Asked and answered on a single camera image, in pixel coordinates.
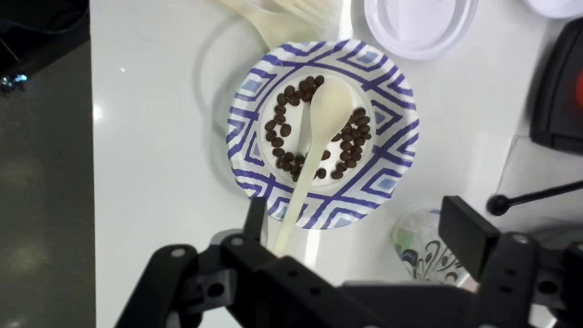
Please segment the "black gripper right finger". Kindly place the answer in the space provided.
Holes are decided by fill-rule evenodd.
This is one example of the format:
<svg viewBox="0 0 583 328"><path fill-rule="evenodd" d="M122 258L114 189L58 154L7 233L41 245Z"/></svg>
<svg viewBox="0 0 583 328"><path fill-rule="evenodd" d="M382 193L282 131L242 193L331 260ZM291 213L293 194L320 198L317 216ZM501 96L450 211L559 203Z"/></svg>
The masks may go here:
<svg viewBox="0 0 583 328"><path fill-rule="evenodd" d="M473 280L479 280L495 247L499 229L457 194L440 202L439 236Z"/></svg>

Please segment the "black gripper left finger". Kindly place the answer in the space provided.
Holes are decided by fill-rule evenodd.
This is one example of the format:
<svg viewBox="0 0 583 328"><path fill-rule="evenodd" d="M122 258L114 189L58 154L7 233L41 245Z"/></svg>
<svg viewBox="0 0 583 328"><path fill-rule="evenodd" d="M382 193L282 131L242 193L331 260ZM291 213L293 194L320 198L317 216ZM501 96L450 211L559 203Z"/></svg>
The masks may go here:
<svg viewBox="0 0 583 328"><path fill-rule="evenodd" d="M267 200L258 196L249 200L246 220L242 225L242 240L246 244L258 244L262 234L262 225L266 220Z"/></svg>

